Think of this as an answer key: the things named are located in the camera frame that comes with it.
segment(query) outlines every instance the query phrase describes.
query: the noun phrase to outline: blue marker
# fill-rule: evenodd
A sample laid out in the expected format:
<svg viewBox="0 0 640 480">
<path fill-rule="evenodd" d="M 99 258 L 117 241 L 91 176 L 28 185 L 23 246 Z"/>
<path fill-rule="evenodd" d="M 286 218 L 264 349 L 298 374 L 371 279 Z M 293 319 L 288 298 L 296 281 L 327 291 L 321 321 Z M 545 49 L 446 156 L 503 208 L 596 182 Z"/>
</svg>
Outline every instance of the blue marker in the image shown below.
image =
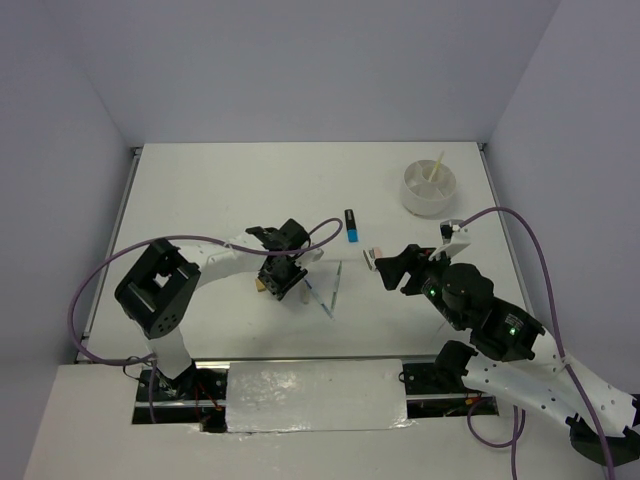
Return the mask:
<svg viewBox="0 0 640 480">
<path fill-rule="evenodd" d="M 353 210 L 344 211 L 344 223 L 347 226 L 347 238 L 350 243 L 358 241 L 358 230 L 356 229 L 356 218 L 353 216 Z"/>
</svg>

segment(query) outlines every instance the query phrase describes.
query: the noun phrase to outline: white wall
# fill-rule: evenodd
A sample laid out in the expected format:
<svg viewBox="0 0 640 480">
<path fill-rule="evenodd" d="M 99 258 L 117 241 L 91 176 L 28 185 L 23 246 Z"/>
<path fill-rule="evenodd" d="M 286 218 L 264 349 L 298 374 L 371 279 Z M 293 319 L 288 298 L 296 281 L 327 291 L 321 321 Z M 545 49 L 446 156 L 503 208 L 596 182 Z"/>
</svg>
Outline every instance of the white wall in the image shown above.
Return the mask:
<svg viewBox="0 0 640 480">
<path fill-rule="evenodd" d="M 46 0 L 129 144 L 487 140 L 559 0 Z"/>
<path fill-rule="evenodd" d="M 489 142 L 500 200 L 545 250 L 567 347 L 640 393 L 640 2 L 563 0 Z M 536 310 L 548 303 L 513 225 Z M 640 463 L 620 478 L 640 477 Z"/>
<path fill-rule="evenodd" d="M 38 0 L 0 2 L 0 465 L 22 478 L 58 363 L 66 302 L 104 256 L 124 140 Z"/>
</svg>

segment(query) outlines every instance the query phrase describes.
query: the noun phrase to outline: red wire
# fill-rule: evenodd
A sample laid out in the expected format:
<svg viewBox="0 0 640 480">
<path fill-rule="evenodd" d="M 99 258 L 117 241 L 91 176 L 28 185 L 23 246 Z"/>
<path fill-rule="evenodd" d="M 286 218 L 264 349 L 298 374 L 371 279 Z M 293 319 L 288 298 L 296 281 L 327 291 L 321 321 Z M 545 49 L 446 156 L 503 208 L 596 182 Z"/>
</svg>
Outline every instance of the red wire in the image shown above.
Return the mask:
<svg viewBox="0 0 640 480">
<path fill-rule="evenodd" d="M 220 407 L 220 405 L 218 405 L 218 402 L 216 402 L 213 397 L 211 395 L 209 395 L 209 392 L 207 392 L 205 390 L 205 388 L 202 386 L 202 383 L 198 383 L 198 386 L 202 389 L 202 391 L 204 392 L 204 394 L 209 397 L 209 400 L 211 400 L 211 402 L 213 403 L 213 406 L 216 407 L 216 410 L 221 411 L 222 407 Z"/>
<path fill-rule="evenodd" d="M 195 388 L 195 391 L 196 391 L 196 418 L 200 423 L 200 411 L 198 410 L 198 387 Z"/>
</svg>

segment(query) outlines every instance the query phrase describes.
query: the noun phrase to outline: white table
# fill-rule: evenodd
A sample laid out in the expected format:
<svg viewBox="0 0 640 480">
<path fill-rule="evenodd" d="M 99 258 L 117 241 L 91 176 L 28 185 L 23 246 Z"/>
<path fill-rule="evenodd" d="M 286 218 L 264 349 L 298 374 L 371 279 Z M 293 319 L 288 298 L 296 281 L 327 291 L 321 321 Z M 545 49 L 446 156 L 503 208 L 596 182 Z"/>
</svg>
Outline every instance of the white table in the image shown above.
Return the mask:
<svg viewBox="0 0 640 480">
<path fill-rule="evenodd" d="M 442 149 L 460 185 L 455 204 L 438 219 L 413 217 L 399 203 L 402 173 L 408 164 L 435 158 Z M 492 205 L 473 143 L 147 145 L 116 249 L 175 233 L 224 238 L 248 226 L 280 226 L 289 217 L 311 228 L 352 208 L 360 243 L 349 244 L 342 234 L 309 274 L 329 299 L 337 261 L 344 261 L 335 321 L 313 302 L 302 305 L 297 294 L 281 303 L 258 294 L 253 276 L 238 275 L 195 295 L 182 324 L 191 354 L 435 354 L 447 339 L 466 334 L 440 329 L 442 319 L 424 298 L 386 292 L 365 267 L 361 250 L 380 246 L 395 255 L 409 243 L 439 245 L 440 220 L 465 218 Z M 459 260 L 475 263 L 494 280 L 497 295 L 522 305 L 498 217 L 478 221 L 471 231 L 473 245 Z M 135 258 L 130 255 L 109 269 L 96 305 L 89 348 L 108 358 L 145 350 L 141 334 L 113 299 L 115 285 Z M 511 478 L 508 451 L 479 444 L 463 418 L 422 419 L 384 431 L 210 435 L 193 425 L 131 425 L 135 388 L 136 382 L 118 368 L 60 367 L 25 478 Z M 500 417 L 474 420 L 489 440 L 510 437 L 508 408 Z M 523 479 L 601 478 L 599 466 L 572 450 L 566 429 L 546 419 L 529 417 L 518 446 Z"/>
<path fill-rule="evenodd" d="M 202 434 L 194 425 L 131 425 L 135 389 L 118 368 L 60 367 L 25 479 L 511 478 L 508 450 L 479 444 L 461 417 L 371 432 Z M 508 416 L 474 425 L 489 440 L 510 437 Z M 517 462 L 523 480 L 602 478 L 572 450 L 566 429 L 546 419 L 527 418 Z"/>
<path fill-rule="evenodd" d="M 411 215 L 399 200 L 405 168 L 436 158 L 455 173 L 454 203 L 435 219 Z M 282 302 L 258 294 L 254 275 L 242 274 L 196 292 L 181 329 L 194 358 L 411 356 L 437 354 L 455 333 L 421 296 L 386 292 L 363 260 L 362 249 L 385 255 L 407 244 L 438 246 L 441 220 L 466 218 L 495 205 L 475 143 L 157 144 L 144 147 L 119 226 L 116 250 L 156 236 L 189 233 L 229 238 L 245 228 L 279 227 L 292 217 L 310 229 L 344 210 L 355 212 L 360 242 L 346 233 L 326 246 L 308 279 L 330 301 L 339 260 L 342 281 L 331 321 L 298 292 Z M 523 305 L 505 234 L 497 215 L 470 228 L 473 245 L 457 261 L 478 266 L 496 294 Z M 328 228 L 318 233 L 328 235 Z M 107 358 L 141 355 L 137 326 L 113 297 L 139 254 L 115 262 L 106 275 L 88 347 Z"/>
</svg>

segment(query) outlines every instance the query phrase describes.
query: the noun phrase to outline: white robotic arm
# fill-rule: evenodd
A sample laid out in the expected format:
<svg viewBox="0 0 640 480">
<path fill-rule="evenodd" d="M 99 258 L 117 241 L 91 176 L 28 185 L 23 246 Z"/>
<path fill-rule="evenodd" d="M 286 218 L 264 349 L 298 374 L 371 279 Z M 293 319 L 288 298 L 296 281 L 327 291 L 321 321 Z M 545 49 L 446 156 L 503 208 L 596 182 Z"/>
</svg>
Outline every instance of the white robotic arm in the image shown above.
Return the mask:
<svg viewBox="0 0 640 480">
<path fill-rule="evenodd" d="M 604 463 L 595 425 L 574 384 L 570 364 L 597 410 L 616 464 L 640 457 L 638 400 L 591 372 L 572 356 L 561 358 L 552 334 L 527 312 L 494 297 L 493 282 L 475 266 L 452 264 L 470 244 L 457 221 L 441 225 L 443 245 L 409 245 L 400 255 L 376 260 L 387 290 L 424 295 L 456 330 L 470 330 L 469 345 L 448 342 L 436 368 L 452 383 L 491 393 L 526 410 L 538 411 L 570 429 L 574 448 Z"/>
<path fill-rule="evenodd" d="M 280 229 L 248 229 L 223 246 L 191 243 L 178 248 L 160 239 L 147 248 L 116 289 L 116 299 L 140 326 L 169 387 L 189 389 L 195 373 L 179 328 L 193 293 L 215 280 L 256 272 L 280 300 L 323 251 L 278 256 L 269 252 L 298 250 L 309 242 L 309 234 L 289 220 Z"/>
</svg>

